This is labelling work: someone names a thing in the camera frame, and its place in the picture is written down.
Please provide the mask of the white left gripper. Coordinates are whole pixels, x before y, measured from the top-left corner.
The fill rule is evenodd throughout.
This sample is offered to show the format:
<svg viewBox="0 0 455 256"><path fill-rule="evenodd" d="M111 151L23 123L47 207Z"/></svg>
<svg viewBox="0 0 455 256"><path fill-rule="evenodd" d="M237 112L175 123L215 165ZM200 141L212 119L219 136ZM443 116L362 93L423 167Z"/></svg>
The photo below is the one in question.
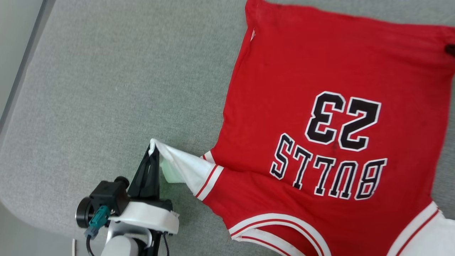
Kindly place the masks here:
<svg viewBox="0 0 455 256"><path fill-rule="evenodd" d="M159 154L149 155L150 146L135 173L127 191L133 199L160 199L160 163ZM109 217L108 235L141 234L143 230L155 230L177 234L179 214L145 202L130 202L118 217Z"/></svg>

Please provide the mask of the red Bulls basketball jersey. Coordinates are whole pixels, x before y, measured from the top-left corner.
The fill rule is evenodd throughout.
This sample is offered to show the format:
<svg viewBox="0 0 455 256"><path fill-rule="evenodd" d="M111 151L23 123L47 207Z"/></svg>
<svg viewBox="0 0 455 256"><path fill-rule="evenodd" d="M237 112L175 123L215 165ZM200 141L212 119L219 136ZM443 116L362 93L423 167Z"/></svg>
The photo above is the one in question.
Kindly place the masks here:
<svg viewBox="0 0 455 256"><path fill-rule="evenodd" d="M431 198L455 26L247 0L215 146L150 141L232 238L281 256L455 256Z"/></svg>

